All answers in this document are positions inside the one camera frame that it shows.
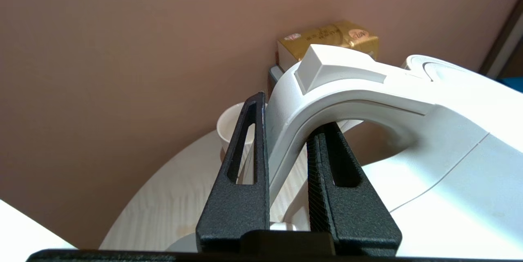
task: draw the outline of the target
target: brown wall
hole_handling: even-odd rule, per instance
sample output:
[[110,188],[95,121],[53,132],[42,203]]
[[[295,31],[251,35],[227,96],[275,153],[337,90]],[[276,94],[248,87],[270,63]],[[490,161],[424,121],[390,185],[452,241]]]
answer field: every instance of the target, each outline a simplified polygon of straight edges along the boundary
[[97,247],[142,184],[265,87],[275,40],[347,18],[478,69],[516,0],[0,0],[0,198]]

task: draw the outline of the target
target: white surface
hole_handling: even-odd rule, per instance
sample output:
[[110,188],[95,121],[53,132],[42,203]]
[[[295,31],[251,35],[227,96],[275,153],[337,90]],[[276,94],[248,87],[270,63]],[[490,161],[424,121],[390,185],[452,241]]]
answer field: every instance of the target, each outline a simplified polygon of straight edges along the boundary
[[[193,233],[220,169],[221,150],[215,130],[165,163],[127,204],[100,249],[164,251]],[[271,221],[283,220],[307,179],[306,164],[301,154],[271,207]]]
[[312,130],[372,121],[401,150],[364,167],[404,232],[398,255],[523,258],[523,95],[430,57],[382,66],[312,45],[285,72],[266,111],[271,201]]
[[24,262],[43,249],[76,249],[2,200],[0,217],[1,261]]

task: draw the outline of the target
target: white plastic device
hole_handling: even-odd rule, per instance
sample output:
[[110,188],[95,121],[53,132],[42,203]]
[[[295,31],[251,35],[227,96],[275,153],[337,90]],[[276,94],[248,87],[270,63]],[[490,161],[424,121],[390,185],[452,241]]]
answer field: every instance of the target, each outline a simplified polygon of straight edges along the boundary
[[435,58],[398,68],[312,45],[266,108],[271,204],[306,137],[347,119],[381,124],[399,151],[363,167],[398,256],[523,258],[523,94]]

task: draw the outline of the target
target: round table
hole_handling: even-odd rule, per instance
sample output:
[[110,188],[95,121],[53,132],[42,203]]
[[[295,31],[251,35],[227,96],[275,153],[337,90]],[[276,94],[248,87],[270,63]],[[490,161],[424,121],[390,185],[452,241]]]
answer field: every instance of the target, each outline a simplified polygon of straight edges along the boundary
[[[164,251],[196,228],[220,169],[222,145],[216,130],[201,137],[163,165],[131,199],[100,249]],[[302,152],[270,210],[280,222],[307,179]]]

